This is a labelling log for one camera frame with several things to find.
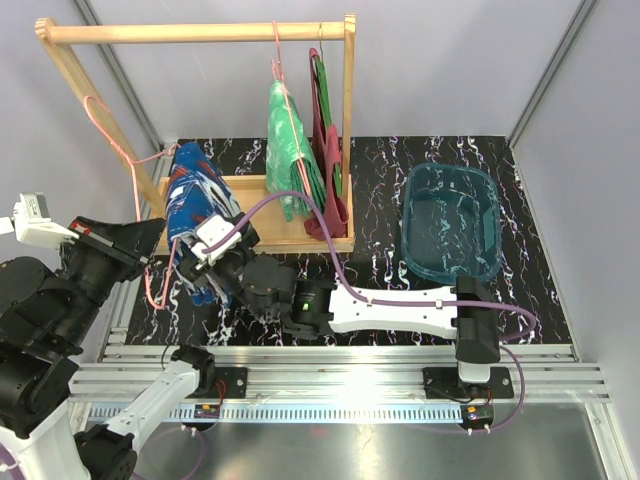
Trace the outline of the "blue patterned trousers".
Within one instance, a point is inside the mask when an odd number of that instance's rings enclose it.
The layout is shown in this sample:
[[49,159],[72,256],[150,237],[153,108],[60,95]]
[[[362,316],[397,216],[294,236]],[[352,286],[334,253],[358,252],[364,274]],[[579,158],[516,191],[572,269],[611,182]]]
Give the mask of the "blue patterned trousers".
[[219,169],[196,142],[180,146],[168,181],[166,215],[167,241],[174,253],[172,266],[196,306],[224,300],[226,293],[210,284],[198,285],[180,271],[185,260],[193,260],[191,248],[198,242],[196,230],[213,215],[232,220],[241,207]]

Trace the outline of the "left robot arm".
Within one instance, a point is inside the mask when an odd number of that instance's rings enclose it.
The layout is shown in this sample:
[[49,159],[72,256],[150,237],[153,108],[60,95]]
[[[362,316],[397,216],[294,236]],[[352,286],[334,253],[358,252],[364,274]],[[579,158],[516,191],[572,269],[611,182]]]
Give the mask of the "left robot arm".
[[34,257],[1,264],[1,444],[27,479],[128,479],[162,420],[183,399],[217,383],[206,349],[180,346],[157,379],[119,415],[75,433],[73,358],[113,287],[149,265],[166,222],[127,224],[77,217],[39,223],[18,237],[58,251],[51,270]]

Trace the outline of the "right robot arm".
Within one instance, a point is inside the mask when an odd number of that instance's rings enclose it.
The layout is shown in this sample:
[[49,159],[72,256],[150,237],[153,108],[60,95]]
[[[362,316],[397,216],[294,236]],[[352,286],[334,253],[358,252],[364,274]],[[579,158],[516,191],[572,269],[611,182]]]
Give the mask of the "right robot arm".
[[298,339],[393,330],[451,340],[456,366],[426,372],[426,394],[458,402],[497,397],[498,306],[476,279],[460,277],[452,288],[431,290],[358,289],[342,279],[302,279],[274,257],[256,253],[257,240],[215,217],[194,239],[176,243],[175,269],[194,291],[236,300]]

